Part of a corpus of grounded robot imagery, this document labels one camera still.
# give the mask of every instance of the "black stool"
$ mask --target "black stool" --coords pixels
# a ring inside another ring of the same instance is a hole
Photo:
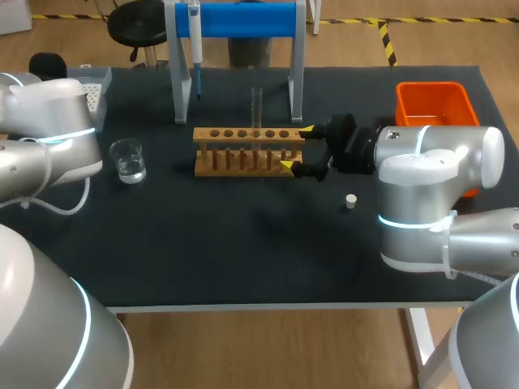
[[[135,62],[140,47],[144,47],[146,64],[136,67],[165,67],[167,61],[157,62],[155,47],[167,41],[164,3],[160,0],[136,0],[118,6],[106,24],[112,39],[133,47],[130,61]]]

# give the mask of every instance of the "floor tape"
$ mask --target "floor tape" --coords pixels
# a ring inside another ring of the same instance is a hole
[[[519,23],[519,18],[353,18],[322,19],[320,24],[359,24],[359,23]]]
[[[33,15],[33,19],[100,19],[100,15]]]
[[[33,19],[101,19],[100,15],[33,15]],[[353,18],[322,19],[320,24],[360,24],[360,23],[519,23],[519,18]]]
[[[392,47],[392,43],[389,40],[388,33],[388,24],[378,22],[377,27],[379,28],[380,38],[382,38],[382,43],[384,43],[384,50],[386,52],[386,58],[388,59],[390,66],[398,66],[397,56],[395,55],[395,50]]]

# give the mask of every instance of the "orange plastic box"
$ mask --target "orange plastic box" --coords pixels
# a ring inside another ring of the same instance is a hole
[[[479,126],[460,83],[399,83],[397,126]]]

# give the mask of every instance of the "black table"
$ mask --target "black table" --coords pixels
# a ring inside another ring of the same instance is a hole
[[[287,75],[204,70],[202,100],[192,99],[188,123],[175,126],[167,71],[114,70],[99,134],[105,166],[92,178],[84,209],[65,218],[11,206],[0,211],[0,223],[112,307],[424,306],[485,293],[489,286],[464,276],[409,274],[382,262],[375,176],[331,172],[321,183],[193,176],[193,126],[249,126],[251,87],[264,90],[264,127],[292,126]],[[347,112],[360,126],[391,121],[396,85],[410,80],[462,83],[481,124],[504,132],[499,185],[461,204],[460,213],[516,206],[517,148],[476,67],[307,69],[303,125]],[[109,158],[110,144],[121,137],[143,143],[148,176],[138,185],[119,183]],[[317,158],[323,147],[307,142],[304,158]],[[42,197],[72,207],[82,189],[81,183],[60,186]],[[358,202],[344,213],[349,193]]]

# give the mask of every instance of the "blue pipette holder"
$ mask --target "blue pipette holder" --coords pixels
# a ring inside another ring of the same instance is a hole
[[[187,4],[164,0],[164,7],[175,122],[185,123],[191,76],[180,39],[189,37]],[[202,37],[205,38],[292,38],[288,80],[292,122],[302,122],[306,13],[305,0],[291,3],[202,3],[200,8]]]

